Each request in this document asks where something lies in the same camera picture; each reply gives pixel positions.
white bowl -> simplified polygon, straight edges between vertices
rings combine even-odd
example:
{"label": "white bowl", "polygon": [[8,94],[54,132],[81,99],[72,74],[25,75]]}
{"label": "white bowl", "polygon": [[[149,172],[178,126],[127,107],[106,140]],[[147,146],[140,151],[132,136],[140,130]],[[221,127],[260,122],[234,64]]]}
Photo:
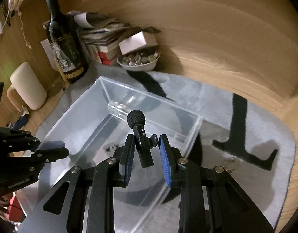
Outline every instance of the white bowl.
{"label": "white bowl", "polygon": [[143,64],[143,65],[136,65],[136,66],[130,66],[130,65],[123,65],[122,63],[119,62],[119,60],[117,59],[117,63],[123,67],[125,70],[127,71],[134,71],[134,72],[149,72],[152,71],[153,68],[155,68],[156,63],[158,62],[160,55],[157,57],[157,59],[155,61],[152,61],[150,63],[147,64]]}

gray mat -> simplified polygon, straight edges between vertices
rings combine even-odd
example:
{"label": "gray mat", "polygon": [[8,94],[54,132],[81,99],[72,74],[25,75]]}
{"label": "gray mat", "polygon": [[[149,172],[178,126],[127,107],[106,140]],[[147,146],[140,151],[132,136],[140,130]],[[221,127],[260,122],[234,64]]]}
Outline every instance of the gray mat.
{"label": "gray mat", "polygon": [[[202,166],[212,168],[222,165],[228,169],[271,225],[276,226],[285,201],[295,158],[294,137],[288,127],[270,112],[217,87],[178,75],[159,72],[128,74],[119,67],[94,63],[90,65],[82,79],[66,90],[53,112],[39,127],[36,137],[42,140],[72,103],[100,75],[167,97],[184,108],[192,109],[202,115],[204,117],[200,130]],[[238,159],[212,145],[213,140],[220,142],[228,140],[234,111],[232,101],[234,102],[235,99],[246,103],[246,125],[244,118],[244,129],[242,129],[245,150],[259,160],[268,159],[275,149],[278,150],[277,155],[274,156],[271,170],[265,170],[256,164]],[[159,206],[150,215],[150,220],[144,226],[143,231],[177,232],[180,213],[179,201],[180,197],[176,197]]]}

